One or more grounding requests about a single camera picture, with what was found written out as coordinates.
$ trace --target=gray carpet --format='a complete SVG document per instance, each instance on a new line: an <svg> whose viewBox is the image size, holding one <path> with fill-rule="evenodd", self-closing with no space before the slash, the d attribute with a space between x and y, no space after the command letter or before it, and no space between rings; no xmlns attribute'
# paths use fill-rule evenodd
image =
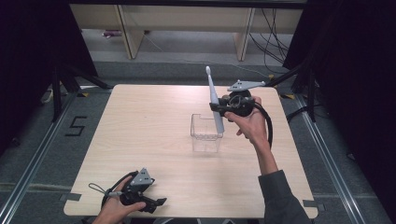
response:
<svg viewBox="0 0 396 224"><path fill-rule="evenodd" d="M107 84L162 84L207 85L206 64L190 63L95 63L100 79ZM264 76L230 65L210 64L215 85L230 86L237 79L268 81L270 72L265 66L243 66L260 71ZM286 72L281 67L270 67L276 72ZM91 85L78 78L81 85ZM290 93L292 78L278 85L279 93ZM87 97L78 97L68 110L60 131L51 144L48 154L38 170L28 193L17 210L12 223L76 223L81 217L68 217L63 213L64 203L59 201L68 192L77 176L99 119L104 111L109 93L91 91ZM281 99L285 115L298 109L295 100ZM24 168L38 148L50 126L52 105L39 107L19 135L21 145L10 147L0 158L0 203L3 203L21 176ZM347 185L355 196L367 223L390 223L378 199L362 175L359 166L346 157L347 146L332 124L324 107L316 108L317 125L336 160ZM78 130L70 128L76 116L77 125L85 126L80 136L66 136ZM346 209L332 183L329 173L318 153L315 142L301 115L290 123L297 149L315 200L323 204L315 223L350 223Z"/></svg>

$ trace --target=black sleeve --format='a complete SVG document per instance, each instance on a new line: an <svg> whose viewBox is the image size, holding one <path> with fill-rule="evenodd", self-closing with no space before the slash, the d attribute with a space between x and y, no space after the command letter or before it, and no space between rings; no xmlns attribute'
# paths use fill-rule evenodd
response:
<svg viewBox="0 0 396 224"><path fill-rule="evenodd" d="M264 196L264 223L305 224L311 223L299 201L291 193L283 171L259 176Z"/></svg>

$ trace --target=black tripod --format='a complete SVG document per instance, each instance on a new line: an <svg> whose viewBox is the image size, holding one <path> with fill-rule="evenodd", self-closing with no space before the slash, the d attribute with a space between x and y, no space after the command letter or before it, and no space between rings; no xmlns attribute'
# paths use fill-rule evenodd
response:
<svg viewBox="0 0 396 224"><path fill-rule="evenodd" d="M61 82L68 92L81 90L75 77L83 77L102 89L112 86L100 81L90 53L66 1L32 1L29 18L39 34L39 45L45 51L43 60L51 72L55 121L62 112Z"/></svg>
<svg viewBox="0 0 396 224"><path fill-rule="evenodd" d="M332 45L334 35L338 30L338 25L343 18L341 9L343 5L343 0L338 0L333 6L333 10L330 16L323 23L323 26L318 32L318 35L314 39L308 54L306 55L303 62L293 69L289 70L286 74L273 79L271 82L267 83L266 87L274 87L275 85L283 82L284 80L297 75L295 78L291 90L295 93L300 93L303 91L304 87L308 88L307 95L307 106L300 108L299 111L307 111L309 117L313 122L315 121L314 114L314 100L315 100L315 71L314 68L318 67L321 60L324 59L329 47Z"/></svg>

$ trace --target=wires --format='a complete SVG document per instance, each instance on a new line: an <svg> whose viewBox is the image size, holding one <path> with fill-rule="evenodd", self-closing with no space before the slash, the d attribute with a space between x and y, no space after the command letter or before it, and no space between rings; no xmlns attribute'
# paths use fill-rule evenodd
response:
<svg viewBox="0 0 396 224"><path fill-rule="evenodd" d="M303 107L301 107L300 109L298 109L298 110L296 110L296 111L294 111L294 112L288 114L288 115L286 116L286 120L288 121L288 123L290 123L291 120L292 120L294 117L296 117L296 116L297 116L298 114L300 114L300 113L303 113L303 112L305 112L305 111L308 111L308 109L309 109L308 106L303 106Z"/></svg>
<svg viewBox="0 0 396 224"><path fill-rule="evenodd" d="M273 20L272 20L272 24L270 23L270 21L268 20L267 16L265 15L265 12L262 8L262 15L265 18L265 25L267 25L270 29L270 34L268 38L265 38L263 36L263 34L260 34L260 36L262 37L262 39L265 41L265 46L263 46L262 44L259 43L259 41L257 41L252 34L250 35L250 38L252 39L253 43L262 51L264 52L264 65L265 67L270 70L273 73L277 73L277 74L284 74L284 73L279 73L276 71L271 70L266 62L266 56L270 56L271 58L275 59L276 61L278 61L279 63L283 63L285 61L286 55L287 55L287 51L289 50L289 47L286 46L285 44L282 43L282 41L279 40L279 38L277 37L277 32L276 32L276 8L272 9L272 13L273 13ZM271 43L271 37L273 37L275 39L275 44ZM275 55L273 52L271 52L270 50L268 50L268 46L271 45L273 47L276 47L279 51L279 56Z"/></svg>
<svg viewBox="0 0 396 224"><path fill-rule="evenodd" d="M131 172L131 173L129 173L128 175L123 176L119 181L117 181L117 183L116 183L113 187L111 187L111 188L108 189L108 190L104 190L104 189L101 188L99 185L94 184L94 183L90 183L90 184L88 185L88 187L89 187L90 189L94 189L94 190L96 190L96 191L98 191L98 192L101 192L101 193L105 194L105 196L104 196L103 199L102 199L102 207L103 207L103 205L105 205L105 203L106 203L108 197L111 197L111 196L114 196L114 195L119 196L120 194L122 194L122 192L117 192L117 191L116 191L116 192L113 192L113 190L120 184L120 182L122 182L122 180L124 180L126 177L128 177L128 176L130 176L130 175L131 175L131 176L135 176L136 173L137 173L137 172Z"/></svg>

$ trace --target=aluminum rail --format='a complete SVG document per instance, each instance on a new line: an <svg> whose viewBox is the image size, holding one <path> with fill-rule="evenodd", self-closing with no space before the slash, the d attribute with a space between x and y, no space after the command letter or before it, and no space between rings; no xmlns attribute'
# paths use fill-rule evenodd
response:
<svg viewBox="0 0 396 224"><path fill-rule="evenodd" d="M14 190L12 190L7 201L2 205L0 212L0 221L3 224L8 224L13 218L15 212L17 211L30 183L32 182L35 174L37 173L42 161L44 160L56 133L59 131L60 126L64 121L64 115L69 109L72 102L76 99L77 93L72 92L66 97L64 102L64 110L57 120L51 123L49 129L41 141L35 155L30 160L28 166L26 167L23 175L16 184Z"/></svg>
<svg viewBox="0 0 396 224"><path fill-rule="evenodd" d="M297 94L296 99L299 107L306 106L306 103L302 95ZM351 223L353 224L367 223L364 220L361 210L356 200L354 199L351 191L349 190L345 179L341 175L341 172L338 169L336 162L332 158L332 153L328 149L323 137L321 136L317 124L315 122L312 122L311 118L309 118L306 112L303 112L303 117L305 124L308 127L308 130L311 133L312 138L315 141L315 144L317 145L320 157L322 158L329 172L329 175L332 179L332 182L334 183L334 186L338 192L338 195L340 196L340 199L344 204L346 212L349 215Z"/></svg>

